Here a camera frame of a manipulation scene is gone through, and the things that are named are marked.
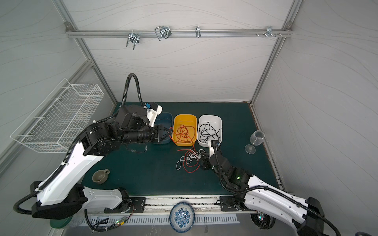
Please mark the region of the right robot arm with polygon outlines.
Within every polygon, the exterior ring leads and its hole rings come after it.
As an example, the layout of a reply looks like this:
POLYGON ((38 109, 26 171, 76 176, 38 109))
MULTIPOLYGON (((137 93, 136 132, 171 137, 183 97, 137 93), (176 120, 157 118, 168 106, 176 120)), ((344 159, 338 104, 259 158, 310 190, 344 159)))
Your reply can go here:
POLYGON ((203 170, 212 170, 222 188, 233 194, 232 207, 238 211, 257 211, 296 230, 299 236, 323 236, 328 225, 335 235, 341 233, 324 214, 319 200, 291 195, 267 184, 256 175, 234 167, 222 155, 219 141, 209 143, 209 153, 200 159, 203 170))

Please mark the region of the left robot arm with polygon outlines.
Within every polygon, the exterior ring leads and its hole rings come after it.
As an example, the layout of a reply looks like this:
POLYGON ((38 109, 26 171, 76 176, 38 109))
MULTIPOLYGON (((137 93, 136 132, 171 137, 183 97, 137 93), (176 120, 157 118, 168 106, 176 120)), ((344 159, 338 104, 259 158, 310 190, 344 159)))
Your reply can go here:
POLYGON ((132 210, 133 203, 122 187, 101 190, 85 187, 80 179, 98 162, 121 146, 160 143, 170 130, 156 124, 162 107, 151 102, 126 105, 115 114, 83 129, 70 145, 59 167, 44 181, 34 182, 30 194, 18 200, 13 210, 42 219, 65 219, 86 209, 105 213, 132 210))

